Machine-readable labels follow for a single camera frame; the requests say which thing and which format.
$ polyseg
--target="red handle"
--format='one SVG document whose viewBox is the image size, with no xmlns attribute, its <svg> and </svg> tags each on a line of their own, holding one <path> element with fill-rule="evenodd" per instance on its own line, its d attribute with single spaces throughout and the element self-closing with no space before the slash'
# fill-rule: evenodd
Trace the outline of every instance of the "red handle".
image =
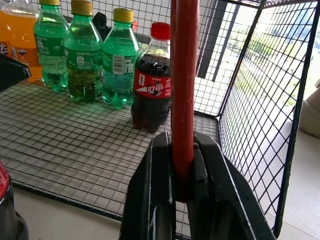
<svg viewBox="0 0 320 240">
<path fill-rule="evenodd" d="M 171 33 L 172 154 L 178 195 L 182 201 L 187 201 L 194 159 L 199 0 L 171 0 Z"/>
<path fill-rule="evenodd" d="M 134 21 L 132 24 L 131 24 L 131 29 L 132 31 L 136 32 L 137 29 L 138 29 L 138 22 L 137 21 Z"/>
</svg>

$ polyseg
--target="green soda bottle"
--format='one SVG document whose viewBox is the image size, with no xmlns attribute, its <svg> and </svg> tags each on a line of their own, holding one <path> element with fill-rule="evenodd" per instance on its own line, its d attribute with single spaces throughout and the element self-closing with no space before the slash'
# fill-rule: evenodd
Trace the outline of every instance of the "green soda bottle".
<svg viewBox="0 0 320 240">
<path fill-rule="evenodd" d="M 72 0 L 74 15 L 64 36 L 68 90 L 72 100 L 94 102 L 102 91 L 102 39 L 92 23 L 90 1 Z"/>
<path fill-rule="evenodd" d="M 133 102 L 133 84 L 139 43 L 131 29 L 133 11 L 125 8 L 113 10 L 114 27 L 103 46 L 104 83 L 102 97 L 116 109 Z"/>
<path fill-rule="evenodd" d="M 42 65 L 42 81 L 45 86 L 59 92 L 68 82 L 64 36 L 69 25 L 58 9 L 59 0 L 40 0 L 40 4 L 41 11 L 33 33 Z"/>
</svg>

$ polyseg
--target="wire mesh shelf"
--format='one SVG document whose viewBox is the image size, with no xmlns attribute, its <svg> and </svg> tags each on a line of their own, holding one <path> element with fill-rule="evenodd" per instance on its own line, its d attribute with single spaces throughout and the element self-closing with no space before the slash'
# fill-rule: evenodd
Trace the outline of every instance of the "wire mesh shelf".
<svg viewBox="0 0 320 240">
<path fill-rule="evenodd" d="M 108 27 L 114 8 L 132 9 L 144 47 L 152 22 L 170 23 L 170 0 L 92 4 Z M 71 0 L 60 6 L 70 21 Z M 200 0 L 194 129 L 222 145 L 263 212 L 276 217 L 269 222 L 276 235 L 298 128 L 293 109 L 301 106 L 318 8 L 309 0 Z M 151 139 L 171 130 L 170 119 L 155 134 L 133 129 L 129 107 L 74 103 L 41 83 L 1 92 L 0 107 L 1 161 L 16 186 L 118 220 Z M 177 237 L 189 238 L 187 208 L 176 208 Z"/>
<path fill-rule="evenodd" d="M 215 119 L 194 129 L 217 141 Z M 15 186 L 120 220 L 129 181 L 154 133 L 133 128 L 130 107 L 75 103 L 67 91 L 23 82 L 0 93 L 0 161 Z M 190 237 L 188 211 L 176 204 L 176 235 Z"/>
</svg>

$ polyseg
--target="orange soda bottle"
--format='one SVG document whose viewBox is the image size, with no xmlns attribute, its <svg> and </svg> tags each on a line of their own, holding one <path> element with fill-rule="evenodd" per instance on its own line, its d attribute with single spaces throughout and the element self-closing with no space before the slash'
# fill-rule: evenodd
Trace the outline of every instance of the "orange soda bottle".
<svg viewBox="0 0 320 240">
<path fill-rule="evenodd" d="M 27 80 L 32 83 L 42 79 L 33 31 L 38 15 L 38 8 L 28 0 L 12 0 L 3 8 L 2 13 L 12 58 L 30 68 L 31 77 Z"/>
<path fill-rule="evenodd" d="M 7 3 L 4 0 L 0 0 L 0 54 L 4 54 L 12 58 L 11 48 L 9 44 L 9 30 L 7 24 L 4 21 L 4 7 Z"/>
</svg>

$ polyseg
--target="red bottle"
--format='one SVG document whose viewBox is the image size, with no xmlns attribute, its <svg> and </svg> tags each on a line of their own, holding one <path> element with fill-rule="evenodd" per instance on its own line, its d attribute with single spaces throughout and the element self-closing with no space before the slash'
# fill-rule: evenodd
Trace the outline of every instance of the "red bottle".
<svg viewBox="0 0 320 240">
<path fill-rule="evenodd" d="M 133 126 L 154 133 L 168 118 L 171 102 L 170 25 L 154 22 L 151 41 L 134 70 Z"/>
<path fill-rule="evenodd" d="M 24 219 L 15 211 L 11 177 L 0 162 L 0 239 L 28 240 Z"/>
</svg>

